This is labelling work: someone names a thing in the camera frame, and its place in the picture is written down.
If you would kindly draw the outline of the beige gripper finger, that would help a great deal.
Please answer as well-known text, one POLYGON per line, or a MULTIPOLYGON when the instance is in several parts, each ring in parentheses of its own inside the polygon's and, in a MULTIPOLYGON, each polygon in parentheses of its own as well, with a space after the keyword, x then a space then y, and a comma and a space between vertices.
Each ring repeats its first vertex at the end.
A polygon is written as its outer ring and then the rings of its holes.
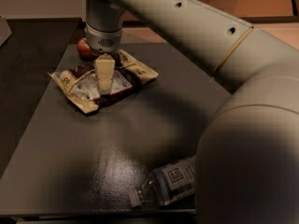
POLYGON ((114 67, 115 60, 109 54, 101 55, 94 61, 98 88, 101 95, 110 94, 114 67))

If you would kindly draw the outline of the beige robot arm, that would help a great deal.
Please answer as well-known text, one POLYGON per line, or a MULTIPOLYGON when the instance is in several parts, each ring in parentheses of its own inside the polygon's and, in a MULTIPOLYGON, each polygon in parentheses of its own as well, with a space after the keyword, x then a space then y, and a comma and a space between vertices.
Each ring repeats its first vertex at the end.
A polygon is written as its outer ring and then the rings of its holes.
POLYGON ((88 42, 120 44, 129 11, 201 69, 215 112, 196 150, 199 224, 299 224, 299 51, 197 0, 90 0, 88 42))

